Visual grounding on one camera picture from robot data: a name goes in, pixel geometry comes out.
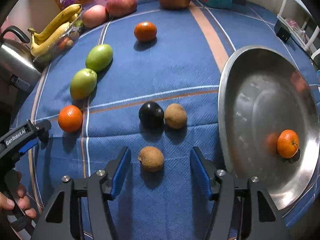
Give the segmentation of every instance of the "finger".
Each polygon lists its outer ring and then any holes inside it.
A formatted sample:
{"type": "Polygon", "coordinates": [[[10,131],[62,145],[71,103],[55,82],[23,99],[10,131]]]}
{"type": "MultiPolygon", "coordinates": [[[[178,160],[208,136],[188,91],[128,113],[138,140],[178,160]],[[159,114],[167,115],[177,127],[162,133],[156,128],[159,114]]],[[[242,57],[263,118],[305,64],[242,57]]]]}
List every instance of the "finger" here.
{"type": "Polygon", "coordinates": [[[14,208],[14,202],[5,197],[1,192],[0,192],[0,210],[5,209],[5,210],[12,210],[14,208]]]}
{"type": "Polygon", "coordinates": [[[23,198],[19,199],[18,205],[22,210],[26,210],[30,208],[30,200],[27,196],[24,196],[23,198]]]}
{"type": "Polygon", "coordinates": [[[17,188],[17,194],[19,197],[24,197],[27,193],[26,188],[20,183],[17,188]]]}
{"type": "Polygon", "coordinates": [[[18,177],[18,182],[20,182],[22,174],[20,171],[16,171],[16,173],[17,173],[17,177],[18,177]]]}
{"type": "Polygon", "coordinates": [[[37,217],[37,212],[35,211],[34,208],[26,210],[26,215],[30,218],[36,218],[37,217]]]}

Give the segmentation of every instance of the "black plum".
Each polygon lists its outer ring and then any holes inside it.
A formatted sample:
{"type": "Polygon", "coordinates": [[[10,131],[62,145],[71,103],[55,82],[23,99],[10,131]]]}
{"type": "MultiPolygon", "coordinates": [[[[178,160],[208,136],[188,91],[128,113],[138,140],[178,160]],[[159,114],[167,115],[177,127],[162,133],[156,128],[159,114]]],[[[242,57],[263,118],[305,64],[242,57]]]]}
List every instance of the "black plum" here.
{"type": "Polygon", "coordinates": [[[146,102],[139,109],[139,119],[142,125],[156,129],[163,124],[164,111],[156,102],[146,102]]]}

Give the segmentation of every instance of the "kettle handle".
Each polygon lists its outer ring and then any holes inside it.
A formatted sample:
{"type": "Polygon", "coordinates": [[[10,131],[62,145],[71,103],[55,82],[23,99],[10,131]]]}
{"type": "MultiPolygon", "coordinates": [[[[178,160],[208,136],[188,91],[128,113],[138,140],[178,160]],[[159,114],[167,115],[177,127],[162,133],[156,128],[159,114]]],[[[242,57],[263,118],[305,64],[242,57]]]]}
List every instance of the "kettle handle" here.
{"type": "Polygon", "coordinates": [[[20,30],[17,26],[14,26],[14,25],[9,26],[3,31],[3,33],[0,36],[0,41],[3,40],[3,36],[7,32],[12,32],[13,34],[15,34],[19,38],[19,40],[22,41],[23,43],[30,42],[29,37],[22,30],[20,30]]]}

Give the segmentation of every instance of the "stainless steel bowl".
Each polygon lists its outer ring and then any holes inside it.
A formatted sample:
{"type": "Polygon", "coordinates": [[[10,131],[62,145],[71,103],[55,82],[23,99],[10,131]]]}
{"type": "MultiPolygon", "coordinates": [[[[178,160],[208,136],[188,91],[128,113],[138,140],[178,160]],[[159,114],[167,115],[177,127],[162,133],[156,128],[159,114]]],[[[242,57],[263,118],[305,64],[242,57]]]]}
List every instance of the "stainless steel bowl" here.
{"type": "Polygon", "coordinates": [[[228,171],[257,176],[277,208],[299,198],[319,153],[319,116],[308,83],[276,51],[263,46],[237,50],[220,79],[219,133],[228,171]],[[289,162],[276,150],[283,130],[300,139],[300,158],[289,162]]]}

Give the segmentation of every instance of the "kettle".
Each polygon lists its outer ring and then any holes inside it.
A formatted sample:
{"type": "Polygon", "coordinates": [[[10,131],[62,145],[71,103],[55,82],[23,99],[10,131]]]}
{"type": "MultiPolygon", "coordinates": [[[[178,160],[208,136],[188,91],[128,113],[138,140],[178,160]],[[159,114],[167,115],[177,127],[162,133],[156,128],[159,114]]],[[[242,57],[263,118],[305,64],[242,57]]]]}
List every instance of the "kettle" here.
{"type": "Polygon", "coordinates": [[[5,39],[7,32],[29,43],[28,36],[16,26],[9,26],[0,36],[0,77],[8,84],[30,93],[36,86],[43,67],[33,62],[30,49],[17,41],[5,39]]]}

